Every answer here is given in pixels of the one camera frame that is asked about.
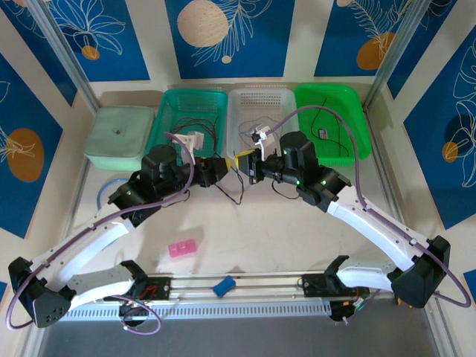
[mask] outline gray floor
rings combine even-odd
[[[157,335],[137,336],[119,321],[59,322],[45,333],[39,355],[438,356],[424,312],[389,300],[375,301],[349,326],[324,317],[169,320]]]

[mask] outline white plastic basket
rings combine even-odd
[[[274,128],[287,114],[296,110],[295,94],[288,89],[234,89],[228,95],[226,152],[234,154],[256,149],[251,131],[259,125]],[[287,132],[299,130],[298,117],[289,119],[276,132],[279,143]]]

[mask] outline pink block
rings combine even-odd
[[[178,243],[169,244],[169,254],[172,258],[195,252],[196,243],[194,239],[183,240]]]

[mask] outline plastic bin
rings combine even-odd
[[[303,84],[296,87],[295,94],[298,108],[318,105],[339,113],[356,138],[359,159],[363,160],[370,154],[372,144],[356,91],[339,84]],[[321,164],[341,166],[355,161],[349,135],[330,113],[319,110],[301,112],[299,128],[314,143]]]
[[[198,89],[170,89],[164,93],[157,118],[152,126],[147,152],[155,145],[168,144],[165,132],[186,135],[189,132],[205,134],[203,147],[194,150],[196,157],[211,157],[222,153],[225,131],[227,95],[220,91]]]
[[[234,89],[228,95],[226,150],[234,154],[258,148],[251,131],[259,125],[274,128],[287,114],[296,110],[295,95],[288,89]],[[298,117],[289,119],[277,131],[278,139],[287,132],[299,130]]]
[[[104,170],[138,171],[146,153],[154,111],[143,106],[105,106],[97,111],[84,155]]]

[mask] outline metal pole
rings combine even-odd
[[[383,86],[387,84],[390,75],[393,73],[398,61],[403,55],[403,52],[411,41],[415,31],[418,28],[420,21],[425,15],[432,0],[407,0],[411,1],[408,12],[405,15],[402,23],[396,32],[395,39],[393,39],[390,48],[387,51],[382,64],[380,65],[375,75],[375,80],[370,87],[369,93],[364,99],[364,110],[368,111],[373,102],[380,94]]]
[[[45,35],[45,38],[53,48],[54,53],[57,55],[78,91],[84,96],[91,110],[97,112],[100,106],[89,85],[88,77],[84,73],[68,41],[48,9],[47,3],[44,0],[26,0],[26,2],[32,17]]]

